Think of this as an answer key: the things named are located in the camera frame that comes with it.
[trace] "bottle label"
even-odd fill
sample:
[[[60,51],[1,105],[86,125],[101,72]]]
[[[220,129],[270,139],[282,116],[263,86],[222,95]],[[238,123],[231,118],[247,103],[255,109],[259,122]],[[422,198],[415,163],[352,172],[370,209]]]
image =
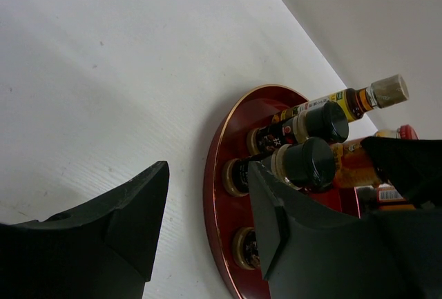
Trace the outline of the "bottle label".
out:
[[[249,162],[261,161],[268,155],[254,155],[245,159],[237,160],[232,166],[232,181],[239,192],[249,191]]]
[[[358,96],[359,96],[359,99],[360,99],[360,101],[361,101],[362,109],[363,109],[365,112],[370,111],[370,110],[373,110],[372,105],[371,105],[371,104],[369,103],[369,101],[368,101],[368,98],[367,98],[367,91],[366,91],[365,88],[363,88],[362,90],[359,90],[359,91],[358,91]]]
[[[402,197],[402,195],[392,187],[387,188],[377,188],[376,199],[378,203],[391,203],[391,202],[404,202],[407,201]]]
[[[299,115],[299,113],[303,110],[319,108],[328,101],[336,102],[344,110],[345,116],[347,117],[348,121],[352,122],[354,121],[354,117],[352,115],[351,110],[348,109],[347,102],[345,101],[345,96],[346,96],[346,91],[342,90],[340,92],[330,94],[326,97],[321,97],[320,99],[315,99],[309,102],[305,102],[304,104],[300,104],[299,106],[294,106],[292,108],[285,109],[275,114],[272,117],[271,122],[274,124],[284,121],[287,118]]]
[[[273,174],[273,176],[275,176],[275,178],[277,178],[278,180],[280,180],[281,182],[283,182],[287,186],[298,191],[301,188],[296,186],[292,182],[290,182],[290,180],[283,175],[284,170],[281,167],[284,167],[285,165],[276,161],[277,153],[281,153],[281,152],[285,153],[285,151],[287,149],[285,149],[284,151],[283,150],[284,150],[284,148],[280,149],[279,151],[274,152],[271,155],[271,157],[264,158],[262,161],[262,165],[265,166],[266,168],[268,168],[270,170],[270,172]]]
[[[295,137],[294,124],[297,117],[292,117],[285,122],[271,124],[260,128],[256,132],[256,146],[261,153],[275,151],[285,144],[297,144]]]
[[[361,146],[362,139],[331,146],[336,163],[333,186],[337,189],[377,186],[382,183],[371,159]]]

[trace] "sauce bottle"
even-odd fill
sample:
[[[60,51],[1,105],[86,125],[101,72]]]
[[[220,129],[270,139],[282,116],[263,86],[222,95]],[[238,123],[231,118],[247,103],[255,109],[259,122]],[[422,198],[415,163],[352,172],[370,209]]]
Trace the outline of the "sauce bottle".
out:
[[[401,75],[395,75],[375,81],[370,86],[360,90],[347,88],[326,97],[283,110],[275,114],[271,122],[284,121],[296,116],[303,110],[318,108],[327,101],[339,104],[344,110],[348,122],[353,122],[362,118],[367,111],[375,108],[387,108],[406,100],[408,100],[407,85]]]
[[[418,139],[416,131],[410,125],[401,126],[396,131],[380,130],[375,135],[399,139]],[[387,178],[373,165],[372,160],[362,148],[361,141],[363,139],[355,139],[331,146],[336,162],[336,176],[332,183],[334,188],[378,186],[387,182]]]
[[[287,121],[255,128],[247,135],[251,155],[275,151],[285,144],[302,144],[309,137],[319,137],[329,143],[344,142],[349,127],[344,111],[336,102],[304,110]]]
[[[228,193],[242,197],[249,192],[249,162],[261,161],[273,175],[293,189],[320,192],[336,174],[334,155],[329,144],[312,137],[303,144],[284,145],[272,154],[261,154],[228,161],[222,182]]]
[[[231,250],[233,260],[241,269],[254,270],[260,268],[260,256],[254,228],[238,229],[233,237]]]

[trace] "black bottle cap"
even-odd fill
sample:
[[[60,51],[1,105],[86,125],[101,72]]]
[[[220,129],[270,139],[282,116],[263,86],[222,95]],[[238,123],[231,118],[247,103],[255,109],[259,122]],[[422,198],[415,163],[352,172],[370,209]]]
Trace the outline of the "black bottle cap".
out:
[[[326,142],[344,142],[348,138],[348,120],[344,110],[333,101],[322,107],[309,110],[305,126],[310,137],[323,138]]]
[[[298,187],[321,189],[330,185],[336,174],[332,149],[317,137],[288,148],[283,164],[288,180]]]

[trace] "silver metal cap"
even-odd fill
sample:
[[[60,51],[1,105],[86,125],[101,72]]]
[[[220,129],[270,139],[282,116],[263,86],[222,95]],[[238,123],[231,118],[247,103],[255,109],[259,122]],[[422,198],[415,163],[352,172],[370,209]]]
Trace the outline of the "silver metal cap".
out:
[[[379,108],[387,108],[408,100],[408,89],[401,75],[375,81],[371,85]]]

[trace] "red bottle cap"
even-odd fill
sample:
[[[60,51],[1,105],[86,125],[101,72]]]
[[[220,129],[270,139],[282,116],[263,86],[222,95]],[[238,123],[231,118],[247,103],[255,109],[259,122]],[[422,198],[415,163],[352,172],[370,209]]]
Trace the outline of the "red bottle cap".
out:
[[[416,131],[412,128],[411,125],[402,125],[399,128],[399,135],[401,139],[410,139],[410,140],[418,140],[418,136]]]

